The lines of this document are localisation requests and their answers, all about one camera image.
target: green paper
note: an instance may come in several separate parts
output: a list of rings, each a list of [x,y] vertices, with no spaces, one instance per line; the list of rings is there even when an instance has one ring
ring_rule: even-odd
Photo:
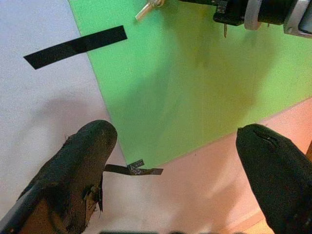
[[[177,0],[136,22],[145,3],[70,1],[82,36],[127,33],[88,53],[127,164],[157,167],[311,96],[312,40],[265,24],[225,39],[214,7]]]

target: green sheet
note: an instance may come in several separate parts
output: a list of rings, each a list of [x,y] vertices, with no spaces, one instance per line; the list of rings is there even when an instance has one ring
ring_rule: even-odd
[[[265,24],[225,39],[214,7],[177,0],[138,23],[145,3],[70,1],[83,36],[125,27],[88,55],[128,164],[159,166],[312,94],[312,40]]]

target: black tape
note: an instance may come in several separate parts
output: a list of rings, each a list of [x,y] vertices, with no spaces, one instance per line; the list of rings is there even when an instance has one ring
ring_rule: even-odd
[[[118,165],[106,164],[104,171],[115,172],[118,174],[128,175],[128,176],[144,176],[144,175],[161,175],[163,169],[153,168],[153,169],[129,169],[129,167],[123,167]]]
[[[33,68],[38,69],[53,62],[126,39],[127,35],[123,26],[118,26],[37,51],[24,58]]]

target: black strap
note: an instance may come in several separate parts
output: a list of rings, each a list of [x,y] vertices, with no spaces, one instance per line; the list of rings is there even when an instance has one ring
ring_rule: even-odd
[[[104,171],[129,176],[144,176],[144,175],[161,175],[163,169],[161,168],[140,169],[131,166],[123,167],[119,165],[106,164]]]

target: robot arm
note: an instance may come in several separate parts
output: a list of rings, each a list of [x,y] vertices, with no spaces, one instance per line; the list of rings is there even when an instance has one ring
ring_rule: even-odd
[[[257,30],[261,23],[284,26],[284,33],[312,38],[310,0],[181,0],[216,6],[214,21]]]

